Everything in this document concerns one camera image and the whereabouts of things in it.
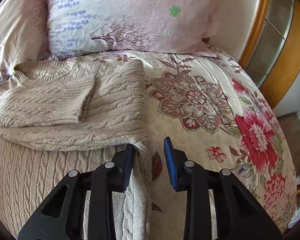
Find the right lavender print pillow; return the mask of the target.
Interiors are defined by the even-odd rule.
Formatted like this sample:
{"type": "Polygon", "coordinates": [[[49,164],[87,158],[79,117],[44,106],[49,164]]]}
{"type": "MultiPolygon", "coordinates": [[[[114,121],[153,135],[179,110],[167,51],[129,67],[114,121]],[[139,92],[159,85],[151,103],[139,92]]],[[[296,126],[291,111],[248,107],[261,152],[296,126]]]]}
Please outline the right lavender print pillow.
{"type": "Polygon", "coordinates": [[[49,0],[49,49],[58,58],[108,50],[207,51],[221,0],[49,0]]]}

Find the beige cable knit sweater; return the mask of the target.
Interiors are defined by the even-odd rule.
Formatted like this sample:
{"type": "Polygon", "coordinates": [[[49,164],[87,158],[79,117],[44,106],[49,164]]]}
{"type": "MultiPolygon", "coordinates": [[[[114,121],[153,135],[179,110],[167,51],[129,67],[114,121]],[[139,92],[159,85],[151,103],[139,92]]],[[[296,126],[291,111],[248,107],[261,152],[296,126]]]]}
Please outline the beige cable knit sweater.
{"type": "Polygon", "coordinates": [[[94,170],[131,144],[131,179],[114,196],[118,239],[149,232],[151,158],[140,60],[29,61],[0,83],[0,220],[17,236],[71,169],[94,170]]]}

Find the floral bed sheet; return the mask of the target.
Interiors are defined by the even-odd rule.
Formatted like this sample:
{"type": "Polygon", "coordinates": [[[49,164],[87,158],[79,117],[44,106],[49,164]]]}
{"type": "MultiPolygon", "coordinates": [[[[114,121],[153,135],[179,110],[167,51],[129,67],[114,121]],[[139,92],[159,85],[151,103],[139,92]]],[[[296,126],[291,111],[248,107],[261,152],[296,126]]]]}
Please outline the floral bed sheet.
{"type": "Polygon", "coordinates": [[[230,55],[108,51],[84,61],[122,65],[141,60],[152,159],[150,239],[182,239],[186,193],[174,192],[164,139],[212,171],[229,169],[281,231],[296,209],[295,168],[280,124],[254,82],[230,55]]]}

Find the left white floral pillow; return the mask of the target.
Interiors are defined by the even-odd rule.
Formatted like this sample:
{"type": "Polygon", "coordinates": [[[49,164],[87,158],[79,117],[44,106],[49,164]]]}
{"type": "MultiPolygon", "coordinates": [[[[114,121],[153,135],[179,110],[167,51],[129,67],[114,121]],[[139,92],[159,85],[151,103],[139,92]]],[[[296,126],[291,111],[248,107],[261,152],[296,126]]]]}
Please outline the left white floral pillow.
{"type": "Polygon", "coordinates": [[[0,83],[16,64],[50,56],[47,0],[2,0],[0,3],[0,83]]]}

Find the wooden headboard frame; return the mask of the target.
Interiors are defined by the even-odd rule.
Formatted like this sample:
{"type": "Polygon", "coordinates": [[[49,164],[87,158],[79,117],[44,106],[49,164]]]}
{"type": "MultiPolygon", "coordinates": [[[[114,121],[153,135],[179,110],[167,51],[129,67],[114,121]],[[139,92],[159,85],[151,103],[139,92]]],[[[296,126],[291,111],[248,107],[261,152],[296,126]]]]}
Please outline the wooden headboard frame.
{"type": "Polygon", "coordinates": [[[233,56],[278,108],[300,73],[300,2],[221,0],[218,32],[208,42],[233,56]]]}

